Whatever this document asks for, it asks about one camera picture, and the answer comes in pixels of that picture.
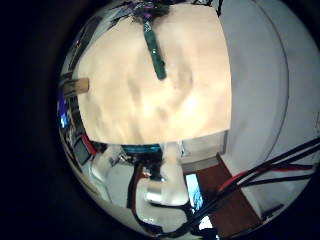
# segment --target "white plastic part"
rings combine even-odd
[[[144,222],[161,226],[164,231],[173,231],[186,221],[185,213],[179,209],[159,208],[181,206],[189,200],[181,165],[178,162],[179,146],[168,143],[163,146],[164,163],[160,168],[163,181],[141,179],[137,185],[136,213]]]

